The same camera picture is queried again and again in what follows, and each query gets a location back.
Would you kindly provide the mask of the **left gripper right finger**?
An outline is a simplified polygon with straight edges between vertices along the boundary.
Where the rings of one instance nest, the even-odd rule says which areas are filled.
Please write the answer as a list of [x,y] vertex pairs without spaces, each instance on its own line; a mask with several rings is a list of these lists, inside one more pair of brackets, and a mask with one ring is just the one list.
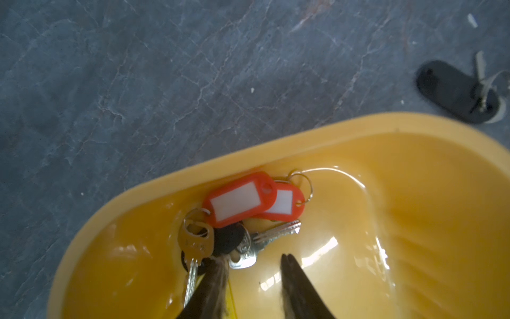
[[292,254],[280,261],[285,318],[335,318]]

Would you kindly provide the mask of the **black tag key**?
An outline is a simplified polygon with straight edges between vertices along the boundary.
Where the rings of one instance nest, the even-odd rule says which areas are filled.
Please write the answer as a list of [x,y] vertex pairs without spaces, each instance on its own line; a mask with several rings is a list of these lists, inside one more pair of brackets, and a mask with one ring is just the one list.
[[509,102],[509,71],[488,76],[483,51],[474,56],[475,75],[435,60],[421,66],[416,85],[429,101],[469,124],[491,124],[504,119]]

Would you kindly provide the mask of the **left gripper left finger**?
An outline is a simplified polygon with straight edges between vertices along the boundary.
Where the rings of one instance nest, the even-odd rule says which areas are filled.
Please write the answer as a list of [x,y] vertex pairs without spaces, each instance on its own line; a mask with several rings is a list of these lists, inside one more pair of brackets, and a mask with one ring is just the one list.
[[191,300],[177,318],[224,318],[227,313],[229,271],[227,255],[213,257],[210,267],[193,293]]

